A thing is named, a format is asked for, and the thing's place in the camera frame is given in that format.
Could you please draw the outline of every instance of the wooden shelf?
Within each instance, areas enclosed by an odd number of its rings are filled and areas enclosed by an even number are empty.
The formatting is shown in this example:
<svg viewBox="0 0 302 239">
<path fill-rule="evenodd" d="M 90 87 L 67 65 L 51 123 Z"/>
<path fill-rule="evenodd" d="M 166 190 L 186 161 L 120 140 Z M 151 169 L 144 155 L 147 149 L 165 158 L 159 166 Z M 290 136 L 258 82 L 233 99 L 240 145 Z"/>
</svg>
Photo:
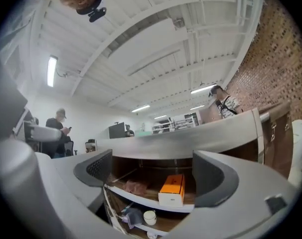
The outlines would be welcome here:
<svg viewBox="0 0 302 239">
<path fill-rule="evenodd" d="M 158 202 L 158 193 L 162 188 L 167 176 L 175 173 L 183 173 L 185 175 L 183 207 L 177 208 L 161 206 Z M 128 180 L 146 181 L 149 184 L 146 193 L 143 196 L 137 196 L 123 190 Z M 132 202 L 150 208 L 179 213 L 190 213 L 194 209 L 196 188 L 195 180 L 192 175 L 192 168 L 138 168 L 123 178 L 119 178 L 114 182 L 108 182 L 105 186 L 112 192 Z"/>
<path fill-rule="evenodd" d="M 112 203 L 113 209 L 116 211 L 118 216 L 121 216 L 121 211 L 128 206 L 131 202 L 127 199 L 117 196 L 116 194 L 110 193 L 109 194 L 110 202 Z M 133 204 L 131 208 L 137 208 L 142 211 L 142 213 L 149 211 L 150 208 L 139 205 L 139 204 Z M 166 211 L 160 211 L 156 210 L 156 224 L 153 226 L 150 226 L 143 222 L 140 225 L 136 225 L 136 228 L 145 231 L 145 235 L 147 235 L 146 232 L 151 232 L 153 234 L 156 234 L 158 236 L 165 236 L 167 235 L 172 229 L 174 229 L 178 224 L 188 215 L 184 213 L 173 213 L 173 212 L 166 212 Z M 132 232 L 136 231 L 135 229 L 129 229 L 129 226 L 127 223 L 122 223 L 122 226 L 124 229 L 129 233 L 132 234 Z"/>
</svg>

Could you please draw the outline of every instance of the woman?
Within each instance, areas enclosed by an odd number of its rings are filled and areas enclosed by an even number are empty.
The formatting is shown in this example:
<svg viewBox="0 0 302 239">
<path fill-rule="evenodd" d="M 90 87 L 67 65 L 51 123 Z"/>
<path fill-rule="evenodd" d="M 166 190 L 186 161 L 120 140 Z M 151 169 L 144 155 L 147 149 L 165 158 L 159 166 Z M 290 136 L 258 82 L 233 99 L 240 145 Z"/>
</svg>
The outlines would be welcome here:
<svg viewBox="0 0 302 239">
<path fill-rule="evenodd" d="M 221 119 L 235 116 L 243 112 L 240 103 L 235 97 L 230 96 L 219 85 L 215 85 L 210 93 L 209 97 L 213 96 L 216 100 L 215 104 L 219 109 Z"/>
</svg>

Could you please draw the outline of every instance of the baseball cap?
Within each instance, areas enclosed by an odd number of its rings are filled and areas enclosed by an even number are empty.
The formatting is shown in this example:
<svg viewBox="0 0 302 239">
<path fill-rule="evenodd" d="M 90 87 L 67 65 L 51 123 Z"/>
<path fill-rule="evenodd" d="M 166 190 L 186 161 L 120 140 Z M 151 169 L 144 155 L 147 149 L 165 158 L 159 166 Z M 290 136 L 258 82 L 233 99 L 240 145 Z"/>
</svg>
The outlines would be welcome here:
<svg viewBox="0 0 302 239">
<path fill-rule="evenodd" d="M 56 113 L 60 113 L 60 114 L 63 114 L 65 119 L 66 119 L 66 111 L 64 108 L 60 108 Z"/>
<path fill-rule="evenodd" d="M 216 91 L 217 91 L 218 89 L 222 89 L 222 87 L 219 86 L 219 85 L 215 85 L 215 86 L 210 90 L 210 92 L 209 92 L 209 97 L 213 96 L 213 94 L 216 94 Z"/>
</svg>

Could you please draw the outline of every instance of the chair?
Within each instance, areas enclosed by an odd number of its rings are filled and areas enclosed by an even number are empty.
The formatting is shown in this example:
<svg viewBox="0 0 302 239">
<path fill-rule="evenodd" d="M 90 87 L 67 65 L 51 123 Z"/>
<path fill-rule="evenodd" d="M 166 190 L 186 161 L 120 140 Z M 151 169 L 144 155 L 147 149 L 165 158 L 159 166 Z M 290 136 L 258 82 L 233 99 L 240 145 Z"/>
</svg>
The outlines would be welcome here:
<svg viewBox="0 0 302 239">
<path fill-rule="evenodd" d="M 66 157 L 73 156 L 73 141 L 65 143 Z"/>
</svg>

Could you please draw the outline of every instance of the white ceiling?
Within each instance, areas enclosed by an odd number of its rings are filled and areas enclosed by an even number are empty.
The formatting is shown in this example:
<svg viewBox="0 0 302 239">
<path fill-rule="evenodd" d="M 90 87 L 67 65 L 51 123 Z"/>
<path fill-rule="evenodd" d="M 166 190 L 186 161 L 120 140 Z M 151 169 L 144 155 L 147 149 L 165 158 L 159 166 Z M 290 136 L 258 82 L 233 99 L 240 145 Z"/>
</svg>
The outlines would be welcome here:
<svg viewBox="0 0 302 239">
<path fill-rule="evenodd" d="M 57 71 L 69 76 L 56 74 L 53 91 L 125 111 L 148 104 L 151 107 L 142 113 L 154 118 L 208 106 L 208 91 L 195 95 L 190 91 L 201 83 L 225 86 L 230 81 L 252 41 L 263 0 L 103 1 L 107 14 L 94 23 L 58 0 L 44 1 L 37 12 L 41 19 L 37 45 L 45 65 L 41 68 L 46 71 L 46 59 L 55 55 Z M 113 52 L 166 18 L 176 29 L 186 27 L 185 41 L 161 50 L 157 57 L 163 54 L 162 59 L 145 62 L 131 76 L 114 67 Z M 170 54 L 171 50 L 179 51 Z M 142 65 L 146 61 L 137 59 Z M 47 88 L 44 77 L 41 90 Z"/>
</svg>

